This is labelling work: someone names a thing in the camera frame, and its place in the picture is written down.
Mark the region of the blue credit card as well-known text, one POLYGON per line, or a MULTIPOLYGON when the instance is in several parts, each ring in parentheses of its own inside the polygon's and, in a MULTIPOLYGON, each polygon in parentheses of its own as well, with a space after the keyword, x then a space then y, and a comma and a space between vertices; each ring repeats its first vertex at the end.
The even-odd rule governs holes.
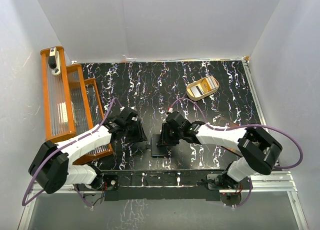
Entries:
POLYGON ((150 141, 145 145, 145 148, 147 150, 150 150, 150 155, 152 158, 164 158, 168 156, 167 147, 157 145, 160 137, 160 134, 153 134, 150 141))

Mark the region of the white magnetic stripe card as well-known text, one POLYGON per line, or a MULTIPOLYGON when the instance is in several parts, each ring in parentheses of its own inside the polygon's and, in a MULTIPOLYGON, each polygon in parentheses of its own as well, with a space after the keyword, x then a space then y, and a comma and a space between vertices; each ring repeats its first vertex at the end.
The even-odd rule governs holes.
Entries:
POLYGON ((196 98, 201 97, 204 94, 198 85, 191 87, 190 90, 191 90, 193 96, 196 98))

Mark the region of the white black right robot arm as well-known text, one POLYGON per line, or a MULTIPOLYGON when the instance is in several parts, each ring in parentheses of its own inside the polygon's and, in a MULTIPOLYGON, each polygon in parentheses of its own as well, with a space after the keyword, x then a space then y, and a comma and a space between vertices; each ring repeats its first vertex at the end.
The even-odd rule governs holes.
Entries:
POLYGON ((207 181, 212 186, 230 189, 253 174, 270 175, 283 149, 263 127, 222 128, 203 121, 190 122, 174 111, 162 124, 156 145, 159 148, 176 146, 180 140, 239 151, 240 159, 231 162, 221 175, 207 181))

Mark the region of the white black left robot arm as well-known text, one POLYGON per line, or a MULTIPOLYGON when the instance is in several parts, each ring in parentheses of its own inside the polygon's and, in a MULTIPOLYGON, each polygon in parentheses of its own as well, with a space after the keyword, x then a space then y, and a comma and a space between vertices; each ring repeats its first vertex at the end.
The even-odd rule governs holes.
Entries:
POLYGON ((129 143, 147 140, 139 113, 134 107, 123 107, 119 115, 111 116, 92 129, 69 140, 44 142, 32 161, 28 172, 47 194, 53 194, 68 184, 86 184, 97 190, 103 177, 93 167, 75 165, 88 152, 124 138, 129 143))

